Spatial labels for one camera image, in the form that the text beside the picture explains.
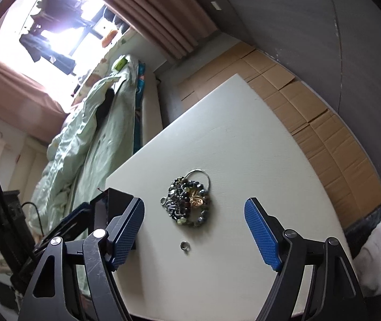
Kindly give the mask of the pink curtain left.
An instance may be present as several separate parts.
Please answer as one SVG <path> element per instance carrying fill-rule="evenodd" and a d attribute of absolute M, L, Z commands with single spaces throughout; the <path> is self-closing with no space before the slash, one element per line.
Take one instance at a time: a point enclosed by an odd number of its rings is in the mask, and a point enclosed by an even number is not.
<path fill-rule="evenodd" d="M 0 61 L 0 119 L 49 143 L 62 128 L 67 114 L 36 81 Z"/>

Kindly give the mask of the black jewelry box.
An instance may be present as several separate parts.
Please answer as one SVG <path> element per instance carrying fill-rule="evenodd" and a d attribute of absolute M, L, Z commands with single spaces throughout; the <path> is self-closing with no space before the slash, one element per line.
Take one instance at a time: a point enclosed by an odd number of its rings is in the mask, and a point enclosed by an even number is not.
<path fill-rule="evenodd" d="M 145 206 L 140 198 L 108 188 L 90 202 L 94 206 L 92 234 L 108 240 L 108 255 L 124 256 L 135 249 L 137 233 L 142 225 Z"/>

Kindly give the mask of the pink curtain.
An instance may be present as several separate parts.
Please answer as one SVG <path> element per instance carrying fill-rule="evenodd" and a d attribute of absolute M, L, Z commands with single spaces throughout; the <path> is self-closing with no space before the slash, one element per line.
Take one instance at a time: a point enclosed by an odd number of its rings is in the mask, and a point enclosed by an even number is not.
<path fill-rule="evenodd" d="M 203 40 L 218 31 L 196 0 L 103 1 L 169 62 L 193 53 Z"/>
<path fill-rule="evenodd" d="M 36 81 L 0 61 L 0 119 L 49 143 L 62 128 L 67 114 Z"/>

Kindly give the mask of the pink curtain right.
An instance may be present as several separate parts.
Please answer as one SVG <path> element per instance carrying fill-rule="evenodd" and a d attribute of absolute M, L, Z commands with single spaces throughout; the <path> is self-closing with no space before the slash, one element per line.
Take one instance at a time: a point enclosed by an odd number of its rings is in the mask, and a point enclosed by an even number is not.
<path fill-rule="evenodd" d="M 169 62 L 193 53 L 203 40 L 218 31 L 196 0 L 103 1 Z"/>

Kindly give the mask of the white wall switch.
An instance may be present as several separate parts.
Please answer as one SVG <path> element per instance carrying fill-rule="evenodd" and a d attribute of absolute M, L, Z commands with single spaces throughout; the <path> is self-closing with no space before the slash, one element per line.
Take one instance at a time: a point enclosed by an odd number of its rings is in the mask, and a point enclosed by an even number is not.
<path fill-rule="evenodd" d="M 222 8 L 219 6 L 219 4 L 216 1 L 211 1 L 211 5 L 215 8 L 215 10 L 222 11 Z"/>

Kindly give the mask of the flattened cardboard sheets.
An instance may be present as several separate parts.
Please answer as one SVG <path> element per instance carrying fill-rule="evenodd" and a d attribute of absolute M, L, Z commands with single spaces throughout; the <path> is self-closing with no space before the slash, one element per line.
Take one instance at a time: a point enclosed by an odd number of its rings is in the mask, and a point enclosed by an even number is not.
<path fill-rule="evenodd" d="M 265 101 L 299 145 L 325 188 L 343 228 L 381 205 L 381 180 L 340 117 L 294 74 L 239 42 L 178 85 L 184 109 L 233 75 Z"/>

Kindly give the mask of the green small object on bed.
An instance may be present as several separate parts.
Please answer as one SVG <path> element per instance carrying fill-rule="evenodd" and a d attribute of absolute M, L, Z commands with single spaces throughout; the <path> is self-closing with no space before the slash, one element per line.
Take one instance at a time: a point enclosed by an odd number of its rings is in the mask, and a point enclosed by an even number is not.
<path fill-rule="evenodd" d="M 126 55 L 121 55 L 115 62 L 112 64 L 112 70 L 114 72 L 120 72 L 124 66 L 129 62 Z"/>

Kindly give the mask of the hanging dark clothes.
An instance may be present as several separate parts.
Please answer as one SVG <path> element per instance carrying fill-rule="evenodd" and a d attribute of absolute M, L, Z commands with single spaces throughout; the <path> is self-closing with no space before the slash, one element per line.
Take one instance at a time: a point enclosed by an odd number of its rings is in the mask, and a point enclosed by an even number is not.
<path fill-rule="evenodd" d="M 19 43 L 32 61 L 48 61 L 73 75 L 84 58 L 106 48 L 129 25 L 103 0 L 37 0 Z"/>

